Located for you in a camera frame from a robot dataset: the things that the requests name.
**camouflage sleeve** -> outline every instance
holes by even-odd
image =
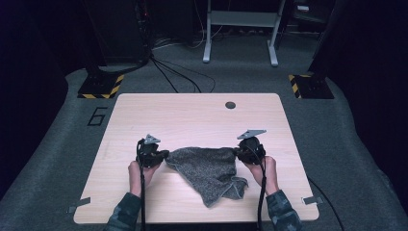
[[[134,231],[140,210],[140,198],[126,193],[117,204],[104,231]]]
[[[291,202],[283,191],[275,192],[267,196],[268,213],[275,230],[299,231],[303,230],[299,215],[292,208]]]

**table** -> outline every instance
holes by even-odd
[[[235,109],[227,109],[234,102]],[[181,147],[236,147],[246,130],[267,130],[257,138],[277,161],[280,188],[303,220],[318,218],[291,128],[274,93],[125,93],[121,94],[103,136],[77,208],[77,223],[106,223],[114,207],[129,191],[128,169],[136,158],[137,142],[147,134],[160,139],[159,150]],[[222,198],[204,206],[181,175],[162,163],[146,189],[147,223],[252,222],[257,220],[260,187],[237,159],[237,176],[248,180],[242,200]],[[263,220],[269,220],[264,201]]]
[[[207,6],[207,39],[204,49],[203,62],[208,63],[211,55],[211,26],[212,25],[229,25],[229,26],[251,26],[251,27],[270,27],[273,32],[268,40],[268,52],[272,66],[278,66],[278,60],[274,48],[276,35],[286,0],[280,0],[279,10],[277,13],[252,13],[252,12],[229,12],[229,11],[212,11],[211,0],[208,0]]]

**chair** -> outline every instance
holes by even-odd
[[[334,8],[334,0],[294,0],[287,8],[287,15],[280,28],[275,48],[279,49],[286,28],[291,21],[297,23],[299,32],[317,32],[319,39],[326,28],[330,14]]]

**human hand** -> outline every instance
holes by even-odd
[[[270,194],[273,194],[279,191],[275,159],[273,159],[270,156],[266,156],[264,157],[264,159],[261,160],[261,163],[262,163],[262,166],[265,168],[265,176],[267,178],[267,185],[266,185],[267,195],[270,195]],[[247,164],[247,163],[243,163],[243,164],[249,168],[249,170],[251,171],[252,175],[255,178],[255,181],[258,183],[258,185],[262,186],[263,174],[262,174],[261,166]]]
[[[159,168],[160,164],[154,167],[144,167],[143,168],[143,175],[144,175],[144,186],[147,187],[150,184],[150,181],[153,178],[153,173]],[[141,182],[140,182],[140,167],[139,163],[133,161],[128,166],[129,169],[129,185],[130,185],[130,193],[140,197],[141,195]]]

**gray cloth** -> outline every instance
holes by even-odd
[[[201,194],[204,205],[211,207],[221,197],[243,198],[247,181],[235,176],[236,157],[232,150],[228,147],[184,147],[170,152],[166,162]]]

